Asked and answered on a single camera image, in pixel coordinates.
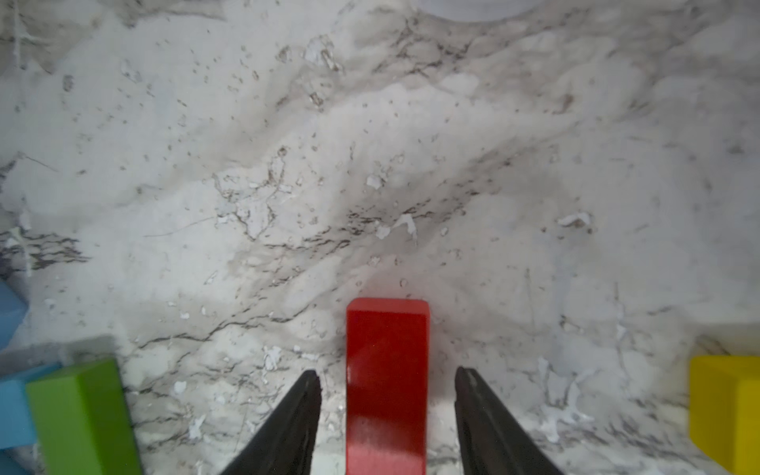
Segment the light blue block middle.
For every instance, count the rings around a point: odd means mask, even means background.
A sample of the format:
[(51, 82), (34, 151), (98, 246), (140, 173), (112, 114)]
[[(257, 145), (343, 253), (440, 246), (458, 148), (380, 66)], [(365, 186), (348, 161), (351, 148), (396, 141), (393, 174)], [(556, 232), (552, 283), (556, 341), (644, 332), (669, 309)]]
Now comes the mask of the light blue block middle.
[(26, 393), (26, 384), (61, 369), (51, 363), (1, 378), (0, 449), (33, 445), (37, 433)]

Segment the red block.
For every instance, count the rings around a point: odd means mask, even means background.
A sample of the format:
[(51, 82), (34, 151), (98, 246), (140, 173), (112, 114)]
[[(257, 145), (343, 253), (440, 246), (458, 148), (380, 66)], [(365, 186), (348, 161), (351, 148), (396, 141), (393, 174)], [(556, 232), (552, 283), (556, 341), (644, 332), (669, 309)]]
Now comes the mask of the red block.
[(346, 472), (427, 471), (429, 333), (423, 300), (356, 298), (346, 308)]

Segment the yellow block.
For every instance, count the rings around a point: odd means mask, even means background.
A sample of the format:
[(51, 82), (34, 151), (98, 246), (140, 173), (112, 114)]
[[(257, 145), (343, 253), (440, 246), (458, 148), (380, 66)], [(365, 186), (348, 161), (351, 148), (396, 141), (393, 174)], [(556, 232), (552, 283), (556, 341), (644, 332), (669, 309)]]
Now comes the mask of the yellow block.
[(689, 435), (732, 474), (759, 472), (759, 358), (702, 355), (689, 368)]

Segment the light blue block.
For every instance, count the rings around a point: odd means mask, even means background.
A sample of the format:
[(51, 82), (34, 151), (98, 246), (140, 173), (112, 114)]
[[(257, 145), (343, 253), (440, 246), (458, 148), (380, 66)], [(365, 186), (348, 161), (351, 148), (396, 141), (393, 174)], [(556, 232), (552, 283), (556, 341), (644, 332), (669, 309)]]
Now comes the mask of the light blue block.
[(51, 363), (1, 378), (0, 449), (33, 445), (37, 433), (26, 393), (26, 384), (61, 369)]
[(5, 281), (0, 281), (0, 348), (10, 344), (29, 312), (29, 304)]

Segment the blue block lower left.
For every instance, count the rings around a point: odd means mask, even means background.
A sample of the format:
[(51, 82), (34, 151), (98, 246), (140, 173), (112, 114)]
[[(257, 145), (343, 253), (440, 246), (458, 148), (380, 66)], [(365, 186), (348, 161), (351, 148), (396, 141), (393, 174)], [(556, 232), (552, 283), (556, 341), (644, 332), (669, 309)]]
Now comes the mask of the blue block lower left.
[(0, 452), (0, 475), (30, 475), (30, 472), (6, 452)]

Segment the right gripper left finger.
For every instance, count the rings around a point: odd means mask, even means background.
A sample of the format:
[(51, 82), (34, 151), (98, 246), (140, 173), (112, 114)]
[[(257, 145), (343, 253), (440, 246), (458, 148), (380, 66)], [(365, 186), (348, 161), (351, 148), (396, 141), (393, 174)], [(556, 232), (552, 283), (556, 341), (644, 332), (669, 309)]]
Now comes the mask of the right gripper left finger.
[(223, 475), (304, 475), (311, 472), (322, 403), (316, 371), (291, 386)]

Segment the light blue block upper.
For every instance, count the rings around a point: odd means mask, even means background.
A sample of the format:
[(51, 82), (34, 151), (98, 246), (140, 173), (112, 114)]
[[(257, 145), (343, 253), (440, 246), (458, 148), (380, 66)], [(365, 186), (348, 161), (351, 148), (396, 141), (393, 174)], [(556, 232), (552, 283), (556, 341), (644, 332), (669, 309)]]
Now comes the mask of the light blue block upper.
[(5, 281), (0, 281), (0, 348), (10, 344), (29, 312), (29, 304)]

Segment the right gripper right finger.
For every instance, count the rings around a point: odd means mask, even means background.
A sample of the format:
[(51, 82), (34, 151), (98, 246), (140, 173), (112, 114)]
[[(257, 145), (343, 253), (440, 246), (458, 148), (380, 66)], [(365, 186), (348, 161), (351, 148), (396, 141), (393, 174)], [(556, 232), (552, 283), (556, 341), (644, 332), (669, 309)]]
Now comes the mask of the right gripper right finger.
[(561, 475), (480, 373), (459, 367), (455, 415), (465, 475)]

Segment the dark green block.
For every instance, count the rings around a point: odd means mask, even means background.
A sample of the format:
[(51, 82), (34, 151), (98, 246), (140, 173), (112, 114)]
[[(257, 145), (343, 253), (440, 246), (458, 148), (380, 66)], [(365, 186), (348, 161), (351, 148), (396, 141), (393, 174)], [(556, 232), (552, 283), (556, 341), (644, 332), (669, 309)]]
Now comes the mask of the dark green block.
[(26, 393), (47, 474), (143, 472), (116, 360), (61, 368)]

